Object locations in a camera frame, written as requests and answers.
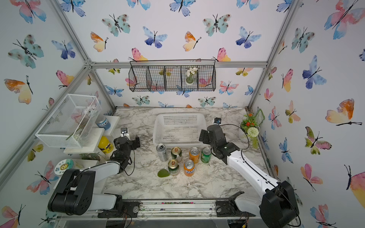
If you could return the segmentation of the orange juice can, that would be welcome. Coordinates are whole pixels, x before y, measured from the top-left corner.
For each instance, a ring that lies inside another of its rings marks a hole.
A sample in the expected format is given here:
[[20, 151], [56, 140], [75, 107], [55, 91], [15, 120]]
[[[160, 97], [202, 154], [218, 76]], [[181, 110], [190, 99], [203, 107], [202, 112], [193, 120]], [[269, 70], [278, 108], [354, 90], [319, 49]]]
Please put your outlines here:
[[189, 150], [189, 158], [192, 160], [195, 164], [199, 162], [200, 159], [200, 151], [197, 147], [192, 147]]

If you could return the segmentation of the green drink can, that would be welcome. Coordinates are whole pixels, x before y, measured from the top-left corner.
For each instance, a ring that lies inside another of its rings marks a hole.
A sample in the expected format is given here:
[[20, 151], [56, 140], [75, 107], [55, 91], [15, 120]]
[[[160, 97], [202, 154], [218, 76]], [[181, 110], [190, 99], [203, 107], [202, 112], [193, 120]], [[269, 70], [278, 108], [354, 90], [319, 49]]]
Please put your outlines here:
[[212, 155], [211, 148], [204, 147], [201, 151], [201, 156], [200, 156], [201, 162], [209, 163], [210, 159], [211, 159], [211, 155]]

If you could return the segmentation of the orange Fanta can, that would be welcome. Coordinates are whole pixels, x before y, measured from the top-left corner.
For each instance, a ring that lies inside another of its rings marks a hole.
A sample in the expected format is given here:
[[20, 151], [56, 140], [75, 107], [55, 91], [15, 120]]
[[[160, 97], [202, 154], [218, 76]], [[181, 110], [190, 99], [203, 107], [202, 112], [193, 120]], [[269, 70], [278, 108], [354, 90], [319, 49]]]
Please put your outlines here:
[[192, 160], [187, 160], [184, 164], [183, 164], [183, 169], [184, 169], [184, 174], [188, 177], [191, 177], [194, 175], [194, 171], [195, 171], [195, 163]]

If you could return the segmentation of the silver tall drink can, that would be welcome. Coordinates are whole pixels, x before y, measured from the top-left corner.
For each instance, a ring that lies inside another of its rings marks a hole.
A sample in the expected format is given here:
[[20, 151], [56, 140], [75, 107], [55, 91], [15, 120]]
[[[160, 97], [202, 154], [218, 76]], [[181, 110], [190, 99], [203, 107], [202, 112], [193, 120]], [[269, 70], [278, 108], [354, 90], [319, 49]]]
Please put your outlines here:
[[156, 151], [159, 159], [162, 162], [166, 162], [168, 160], [168, 156], [166, 153], [166, 146], [163, 143], [160, 143], [156, 146]]

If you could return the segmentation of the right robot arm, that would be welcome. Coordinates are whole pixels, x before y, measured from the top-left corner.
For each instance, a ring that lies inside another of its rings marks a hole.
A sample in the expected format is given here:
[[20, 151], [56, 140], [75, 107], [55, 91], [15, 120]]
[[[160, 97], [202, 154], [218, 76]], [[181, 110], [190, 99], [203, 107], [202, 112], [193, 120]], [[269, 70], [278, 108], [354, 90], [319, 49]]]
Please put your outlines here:
[[201, 130], [199, 141], [210, 145], [214, 156], [237, 171], [260, 196], [261, 200], [255, 201], [238, 195], [234, 203], [240, 211], [260, 217], [268, 228], [284, 228], [300, 218], [292, 185], [269, 176], [242, 149], [227, 142], [221, 125], [213, 124]]

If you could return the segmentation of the green white beer can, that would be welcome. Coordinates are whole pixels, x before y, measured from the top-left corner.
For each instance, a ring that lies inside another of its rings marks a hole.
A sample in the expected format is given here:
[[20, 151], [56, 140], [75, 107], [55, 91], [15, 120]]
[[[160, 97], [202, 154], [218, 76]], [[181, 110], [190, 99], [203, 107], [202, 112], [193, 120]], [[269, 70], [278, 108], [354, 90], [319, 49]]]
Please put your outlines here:
[[178, 162], [181, 162], [183, 159], [181, 148], [179, 148], [179, 147], [172, 148], [171, 156], [172, 156], [172, 159], [177, 160]]
[[176, 176], [180, 172], [179, 162], [175, 159], [171, 159], [168, 162], [168, 171], [172, 176]]

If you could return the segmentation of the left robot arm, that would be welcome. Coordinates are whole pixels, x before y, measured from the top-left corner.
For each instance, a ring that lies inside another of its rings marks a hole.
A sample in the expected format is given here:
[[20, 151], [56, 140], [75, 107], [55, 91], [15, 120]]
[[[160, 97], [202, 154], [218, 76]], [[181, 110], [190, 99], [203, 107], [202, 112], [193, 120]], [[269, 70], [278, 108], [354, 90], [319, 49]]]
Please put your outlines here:
[[132, 164], [131, 152], [141, 146], [138, 136], [134, 140], [122, 136], [114, 144], [116, 150], [105, 163], [65, 171], [48, 202], [49, 211], [69, 216], [97, 211], [99, 218], [117, 218], [127, 213], [121, 195], [95, 192], [95, 184], [123, 173]]

